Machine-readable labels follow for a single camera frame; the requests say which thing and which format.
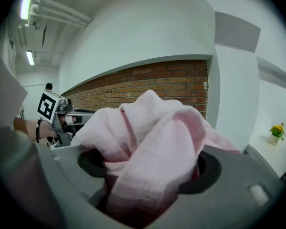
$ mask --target pipe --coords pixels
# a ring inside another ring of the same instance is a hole
[[[38,4],[33,4],[31,6],[30,12],[37,13],[38,12]]]
[[[47,8],[47,7],[44,7],[44,6],[42,6],[42,7],[40,8],[40,10],[45,11],[45,12],[49,12],[49,13],[54,13],[54,14],[57,14],[57,15],[60,15],[60,16],[63,16],[63,17],[65,17],[65,18],[68,18],[68,19],[70,19],[70,20],[72,20],[72,21],[74,21],[74,22],[77,22],[77,23],[79,23],[79,24],[81,24],[81,25],[83,25],[83,26],[87,26],[87,25],[88,25],[87,23],[82,22],[80,19],[77,19],[77,18],[75,18],[75,17],[73,17],[73,16],[71,16],[71,15],[69,15],[69,14],[67,14],[67,13],[64,13],[64,12],[59,12],[59,11],[56,11],[56,10],[54,10],[54,9],[50,9],[50,8]]]
[[[27,86],[23,86],[23,87],[28,87],[28,86],[45,86],[45,84],[36,84],[36,85],[27,85]]]
[[[62,10],[65,10],[65,11],[67,11],[67,12],[69,12],[69,13],[77,16],[77,17],[82,18],[83,20],[87,21],[88,23],[91,21],[91,18],[89,18],[87,15],[84,15],[84,14],[82,14],[82,13],[80,13],[80,12],[78,12],[78,11],[72,9],[72,8],[69,8],[68,6],[60,4],[58,2],[54,2],[52,0],[43,0],[43,3],[48,4],[48,5],[52,5],[54,7],[62,9]]]
[[[33,12],[30,12],[29,15],[42,17],[42,18],[47,18],[47,19],[51,19],[51,20],[55,20],[55,21],[60,21],[60,22],[66,23],[66,24],[75,25],[75,26],[78,26],[78,27],[81,27],[81,28],[85,28],[85,26],[77,24],[75,22],[66,21],[66,20],[63,20],[63,19],[58,19],[58,18],[55,18],[55,17],[52,17],[52,16],[48,16],[48,15],[37,14],[37,13],[33,13]]]

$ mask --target pink towel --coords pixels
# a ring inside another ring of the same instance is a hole
[[[176,200],[205,143],[236,150],[196,109],[152,90],[119,109],[100,109],[77,137],[105,159],[107,213],[124,223],[139,215],[145,225]]]

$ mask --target potted plant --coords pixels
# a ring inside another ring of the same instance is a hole
[[[272,133],[270,137],[268,138],[268,143],[277,145],[278,140],[280,139],[282,139],[282,141],[284,140],[283,138],[284,123],[282,123],[281,125],[274,125],[273,127],[271,127],[270,132]]]

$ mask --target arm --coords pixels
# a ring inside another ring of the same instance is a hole
[[[33,142],[36,141],[36,125],[37,121],[19,118],[14,119],[14,129],[24,132]],[[42,121],[39,128],[39,139],[43,139],[48,136],[57,137],[51,124],[47,121]]]

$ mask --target fluorescent light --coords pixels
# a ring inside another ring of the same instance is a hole
[[[22,0],[21,1],[20,18],[22,18],[23,20],[27,20],[29,17],[30,2],[31,2],[31,0]]]
[[[30,65],[34,65],[32,51],[27,51],[27,56],[28,56],[28,60],[29,60]]]

